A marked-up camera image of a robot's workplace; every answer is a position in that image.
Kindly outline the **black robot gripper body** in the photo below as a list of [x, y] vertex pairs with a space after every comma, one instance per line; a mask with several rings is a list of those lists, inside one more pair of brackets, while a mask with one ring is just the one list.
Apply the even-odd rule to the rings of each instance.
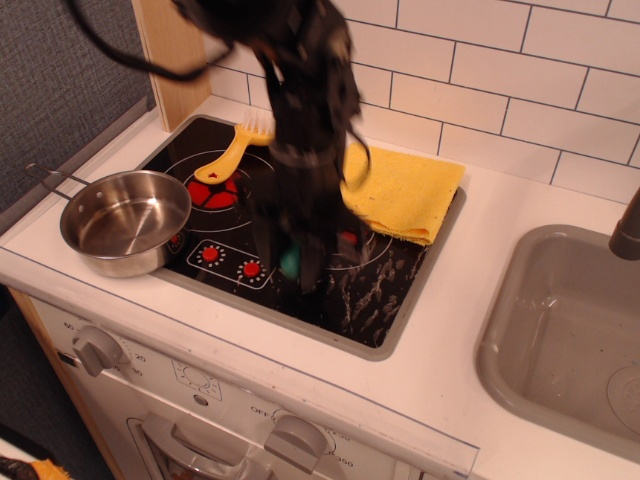
[[344, 149], [302, 151], [275, 143], [269, 154], [268, 167], [237, 182], [243, 213], [251, 221], [258, 208], [279, 214], [290, 242], [303, 231], [334, 228], [335, 250], [362, 249], [367, 227], [346, 207], [341, 193]]

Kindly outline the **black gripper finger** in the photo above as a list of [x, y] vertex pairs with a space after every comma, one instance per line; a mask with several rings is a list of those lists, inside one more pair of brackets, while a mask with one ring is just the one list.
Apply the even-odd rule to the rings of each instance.
[[299, 286], [303, 294], [316, 290], [324, 270], [330, 264], [336, 249], [337, 231], [303, 231], [297, 239], [300, 249]]
[[254, 210], [252, 231], [257, 255], [263, 266], [269, 271], [277, 271], [283, 281], [288, 281], [282, 261], [290, 246], [290, 240], [282, 229], [280, 215], [269, 209]]

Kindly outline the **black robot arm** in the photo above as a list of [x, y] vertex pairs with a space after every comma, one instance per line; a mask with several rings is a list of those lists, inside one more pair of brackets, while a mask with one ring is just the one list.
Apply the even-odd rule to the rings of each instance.
[[363, 256], [364, 222], [341, 185], [348, 135], [360, 113], [348, 26], [329, 1], [179, 1], [180, 14], [261, 65], [275, 137], [272, 169], [242, 186], [258, 255], [303, 294], [323, 280], [331, 256]]

